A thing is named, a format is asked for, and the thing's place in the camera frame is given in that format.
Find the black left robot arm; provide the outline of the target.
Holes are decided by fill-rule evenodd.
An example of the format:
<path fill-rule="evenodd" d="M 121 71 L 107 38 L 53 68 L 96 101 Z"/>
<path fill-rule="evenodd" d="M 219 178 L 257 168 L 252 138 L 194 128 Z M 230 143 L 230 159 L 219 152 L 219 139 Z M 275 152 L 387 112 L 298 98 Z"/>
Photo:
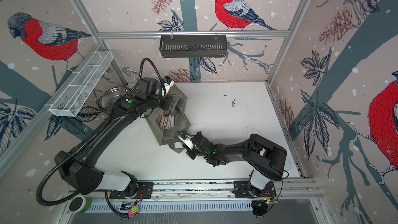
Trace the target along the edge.
<path fill-rule="evenodd" d="M 141 78 L 134 90 L 117 97 L 100 127 L 69 152 L 60 151 L 55 156 L 61 178 L 82 195 L 100 190 L 134 197 L 138 185 L 132 174 L 107 171 L 96 167 L 96 163 L 112 141 L 142 114 L 156 108 L 166 110 L 171 105 L 172 98 L 167 93 L 173 85 L 168 76 L 161 81 Z"/>

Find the green tape roll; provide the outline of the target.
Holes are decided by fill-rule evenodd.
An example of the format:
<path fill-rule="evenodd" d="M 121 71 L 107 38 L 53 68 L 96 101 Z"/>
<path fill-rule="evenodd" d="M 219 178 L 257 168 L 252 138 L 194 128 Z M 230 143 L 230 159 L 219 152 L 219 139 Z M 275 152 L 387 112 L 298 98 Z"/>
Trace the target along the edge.
<path fill-rule="evenodd" d="M 84 196 L 77 196 L 72 199 L 69 204 L 69 211 L 71 213 L 85 213 L 90 209 L 92 199 Z"/>

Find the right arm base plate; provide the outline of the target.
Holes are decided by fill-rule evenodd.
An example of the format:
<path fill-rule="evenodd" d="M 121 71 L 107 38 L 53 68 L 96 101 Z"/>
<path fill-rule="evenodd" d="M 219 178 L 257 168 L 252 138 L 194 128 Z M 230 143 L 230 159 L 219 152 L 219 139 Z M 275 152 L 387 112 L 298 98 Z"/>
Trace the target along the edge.
<path fill-rule="evenodd" d="M 252 186 L 249 181 L 235 181 L 232 193 L 236 198 L 276 198 L 277 193 L 272 181 L 268 182 L 264 189 L 258 189 Z"/>

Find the black hanging shelf basket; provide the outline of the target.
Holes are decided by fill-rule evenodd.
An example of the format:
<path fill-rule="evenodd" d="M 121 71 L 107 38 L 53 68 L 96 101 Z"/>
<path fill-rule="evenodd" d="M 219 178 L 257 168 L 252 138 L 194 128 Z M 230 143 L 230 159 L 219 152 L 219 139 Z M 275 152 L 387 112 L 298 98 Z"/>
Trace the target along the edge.
<path fill-rule="evenodd" d="M 159 46 L 163 58 L 222 58 L 227 49 L 225 35 L 162 36 Z"/>

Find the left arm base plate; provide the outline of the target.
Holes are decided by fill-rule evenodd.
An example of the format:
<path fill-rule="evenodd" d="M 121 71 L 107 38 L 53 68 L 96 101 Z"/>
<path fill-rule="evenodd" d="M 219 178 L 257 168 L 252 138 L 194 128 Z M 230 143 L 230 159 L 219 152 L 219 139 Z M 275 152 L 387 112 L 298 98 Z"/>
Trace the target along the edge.
<path fill-rule="evenodd" d="M 137 182 L 134 186 L 129 186 L 124 191 L 112 190 L 109 198 L 112 200 L 127 200 L 127 199 L 150 199 L 153 191 L 153 182 Z"/>

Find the pink circuit board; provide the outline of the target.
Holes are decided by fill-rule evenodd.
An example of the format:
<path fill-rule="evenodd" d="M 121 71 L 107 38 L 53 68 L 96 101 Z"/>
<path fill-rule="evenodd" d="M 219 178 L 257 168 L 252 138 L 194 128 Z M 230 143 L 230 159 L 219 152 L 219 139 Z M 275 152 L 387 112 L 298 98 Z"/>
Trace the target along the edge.
<path fill-rule="evenodd" d="M 130 204 L 122 204 L 120 207 L 121 211 L 126 211 L 127 218 L 130 219 L 136 215 L 139 214 L 140 212 L 140 205 L 135 204 L 135 203 L 130 203 Z"/>

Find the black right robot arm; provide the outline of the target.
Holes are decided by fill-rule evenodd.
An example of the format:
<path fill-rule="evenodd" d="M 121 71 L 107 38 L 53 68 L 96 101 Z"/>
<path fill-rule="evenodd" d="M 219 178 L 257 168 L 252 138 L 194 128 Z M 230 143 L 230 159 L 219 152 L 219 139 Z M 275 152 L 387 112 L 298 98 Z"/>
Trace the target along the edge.
<path fill-rule="evenodd" d="M 234 145 L 213 144 L 201 132 L 194 136 L 182 132 L 178 138 L 193 160 L 201 156 L 214 167 L 245 161 L 268 180 L 284 179 L 287 150 L 258 134 Z"/>

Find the aluminium mounting rail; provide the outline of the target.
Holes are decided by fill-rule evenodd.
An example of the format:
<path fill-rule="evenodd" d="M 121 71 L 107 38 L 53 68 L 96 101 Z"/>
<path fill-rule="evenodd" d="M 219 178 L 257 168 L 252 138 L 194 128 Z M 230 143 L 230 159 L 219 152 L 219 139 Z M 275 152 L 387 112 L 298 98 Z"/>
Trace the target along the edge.
<path fill-rule="evenodd" d="M 139 180 L 138 186 L 145 201 L 216 201 L 243 200 L 234 192 L 248 186 L 248 179 L 240 184 L 237 179 L 206 180 Z M 255 200 L 305 200 L 323 199 L 323 195 L 314 179 L 287 178 L 274 182 Z"/>

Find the olive green tote bag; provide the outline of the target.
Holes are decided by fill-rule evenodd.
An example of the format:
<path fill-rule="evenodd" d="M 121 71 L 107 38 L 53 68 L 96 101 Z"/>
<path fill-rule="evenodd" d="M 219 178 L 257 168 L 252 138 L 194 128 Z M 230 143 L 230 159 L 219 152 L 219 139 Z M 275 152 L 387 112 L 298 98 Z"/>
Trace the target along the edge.
<path fill-rule="evenodd" d="M 157 108 L 146 120 L 160 146 L 167 145 L 174 152 L 181 153 L 184 147 L 178 136 L 191 127 L 185 115 L 188 97 L 176 85 L 169 90 L 168 96 L 172 98 L 169 109 Z"/>

